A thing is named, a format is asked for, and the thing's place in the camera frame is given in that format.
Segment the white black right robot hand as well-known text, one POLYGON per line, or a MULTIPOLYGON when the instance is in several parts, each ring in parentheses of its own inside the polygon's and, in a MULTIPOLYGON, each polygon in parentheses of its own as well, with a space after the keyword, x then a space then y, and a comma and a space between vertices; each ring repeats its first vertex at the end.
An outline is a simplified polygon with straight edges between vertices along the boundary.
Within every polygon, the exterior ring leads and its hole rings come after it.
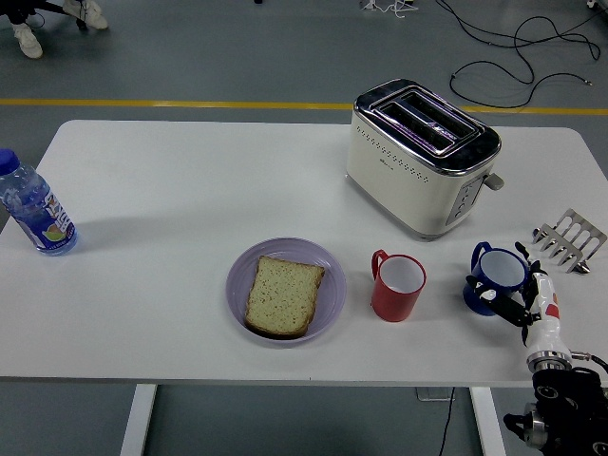
POLYGON ((463 298, 470 310, 497 315, 522 330, 530 371, 569 370, 572 354, 561 340, 554 284, 541 263, 519 242, 515 250, 476 245, 463 298))

